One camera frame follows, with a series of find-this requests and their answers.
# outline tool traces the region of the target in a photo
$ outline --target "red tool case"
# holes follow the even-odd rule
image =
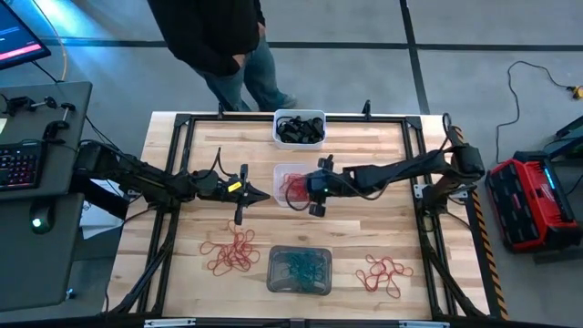
[[[509,250],[561,250],[581,242],[581,229],[546,153],[516,152],[488,171],[486,189]]]

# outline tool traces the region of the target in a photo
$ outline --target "jeans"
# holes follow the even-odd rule
[[[245,62],[239,72],[230,77],[217,77],[196,68],[195,71],[207,81],[210,91],[225,110],[251,111],[240,97],[243,83],[257,101],[260,111],[275,111],[285,99],[285,95],[277,88],[275,63],[265,37],[260,38],[257,49],[245,55]]]

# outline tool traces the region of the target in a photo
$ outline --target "black jacket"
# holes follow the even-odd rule
[[[174,56],[224,77],[237,73],[233,55],[257,48],[265,26],[260,0],[148,0]]]

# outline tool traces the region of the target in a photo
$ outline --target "monitor screen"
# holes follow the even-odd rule
[[[0,69],[50,56],[51,52],[12,9],[0,0]]]

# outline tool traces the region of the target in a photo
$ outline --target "yellow black tape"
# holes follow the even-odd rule
[[[453,127],[455,133],[459,137],[459,140],[464,142],[464,136],[462,135],[462,130],[458,127]],[[482,242],[484,243],[484,251],[486,252],[486,260],[488,267],[490,269],[490,274],[492,276],[492,283],[494,284],[494,291],[496,293],[496,298],[498,302],[498,308],[500,309],[500,315],[502,319],[508,320],[508,310],[506,308],[506,303],[504,302],[504,294],[502,293],[502,286],[500,286],[500,277],[498,276],[498,270],[496,269],[496,262],[494,261],[494,253],[492,252],[492,246],[490,245],[490,240],[488,239],[488,233],[486,231],[486,222],[484,221],[484,214],[482,213],[482,205],[480,204],[480,199],[477,192],[472,191],[472,200],[474,201],[474,210],[476,211],[477,225],[480,229],[480,235],[482,236]]]

